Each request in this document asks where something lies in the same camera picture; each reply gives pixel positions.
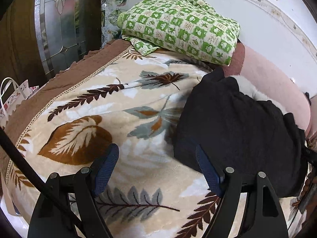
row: white fur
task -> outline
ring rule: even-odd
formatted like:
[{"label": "white fur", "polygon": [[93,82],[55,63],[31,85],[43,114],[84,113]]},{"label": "white fur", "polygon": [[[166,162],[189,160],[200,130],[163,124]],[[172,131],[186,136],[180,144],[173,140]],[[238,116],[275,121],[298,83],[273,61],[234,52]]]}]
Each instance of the white fur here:
[{"label": "white fur", "polygon": [[233,77],[236,79],[238,85],[239,85],[239,90],[241,93],[253,98],[254,100],[257,101],[268,101],[271,100],[271,102],[279,108],[283,114],[288,113],[286,111],[286,108],[282,106],[279,102],[270,99],[267,95],[263,94],[261,91],[258,91],[258,89],[245,77],[240,76],[240,75],[232,75],[230,77]]}]

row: blue gripper pad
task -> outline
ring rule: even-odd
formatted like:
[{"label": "blue gripper pad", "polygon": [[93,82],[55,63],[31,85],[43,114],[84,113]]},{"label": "blue gripper pad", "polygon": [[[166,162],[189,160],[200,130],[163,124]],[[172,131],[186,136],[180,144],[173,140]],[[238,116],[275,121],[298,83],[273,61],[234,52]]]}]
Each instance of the blue gripper pad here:
[{"label": "blue gripper pad", "polygon": [[94,171],[97,171],[95,175],[95,188],[92,191],[95,197],[105,191],[118,159],[119,147],[117,144],[112,143],[108,147],[108,153],[98,159],[97,165],[94,164],[95,162],[93,163]]},{"label": "blue gripper pad", "polygon": [[202,150],[200,145],[196,146],[196,159],[203,175],[205,176],[210,191],[214,192],[218,197],[222,198],[223,191],[220,188],[220,184],[223,182],[223,180],[217,174],[212,163],[209,161],[208,156]]}]

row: silver bolt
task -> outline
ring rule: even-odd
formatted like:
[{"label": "silver bolt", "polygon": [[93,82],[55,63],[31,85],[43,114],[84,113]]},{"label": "silver bolt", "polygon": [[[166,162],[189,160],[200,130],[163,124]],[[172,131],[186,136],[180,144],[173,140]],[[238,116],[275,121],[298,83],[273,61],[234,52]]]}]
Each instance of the silver bolt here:
[{"label": "silver bolt", "polygon": [[235,170],[232,167],[227,167],[226,172],[232,174]]},{"label": "silver bolt", "polygon": [[89,172],[89,167],[83,167],[81,170],[80,170],[80,172],[82,173],[82,174],[86,174],[86,173],[88,173]]},{"label": "silver bolt", "polygon": [[259,172],[258,175],[259,175],[261,178],[265,178],[265,176],[266,176],[265,172]]},{"label": "silver bolt", "polygon": [[50,174],[50,178],[51,178],[51,179],[54,179],[54,178],[56,178],[56,177],[57,177],[57,173],[51,173],[51,174]]}]

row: green checkered pillow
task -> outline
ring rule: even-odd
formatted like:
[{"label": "green checkered pillow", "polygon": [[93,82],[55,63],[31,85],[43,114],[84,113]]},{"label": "green checkered pillow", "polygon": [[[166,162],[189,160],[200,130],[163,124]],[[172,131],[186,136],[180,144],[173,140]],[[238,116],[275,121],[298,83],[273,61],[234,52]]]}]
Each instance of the green checkered pillow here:
[{"label": "green checkered pillow", "polygon": [[159,47],[229,65],[240,25],[204,0],[144,0],[119,15],[122,38],[142,55]]}]

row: pink upholstered bed side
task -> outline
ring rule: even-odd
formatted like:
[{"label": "pink upholstered bed side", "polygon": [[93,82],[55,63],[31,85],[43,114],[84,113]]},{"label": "pink upholstered bed side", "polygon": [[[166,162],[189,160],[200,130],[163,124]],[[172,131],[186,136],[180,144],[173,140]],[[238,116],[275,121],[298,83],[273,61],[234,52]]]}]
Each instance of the pink upholstered bed side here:
[{"label": "pink upholstered bed side", "polygon": [[311,111],[312,111],[312,126],[310,128],[310,131],[307,135],[307,138],[309,140],[312,140],[317,136],[317,95],[310,99],[312,102],[311,105]]},{"label": "pink upholstered bed side", "polygon": [[[245,46],[245,58],[240,75],[246,77],[259,91],[280,102],[294,114],[299,128],[310,130],[311,111],[306,96],[286,74],[250,47]],[[315,118],[317,118],[317,101]]]}]

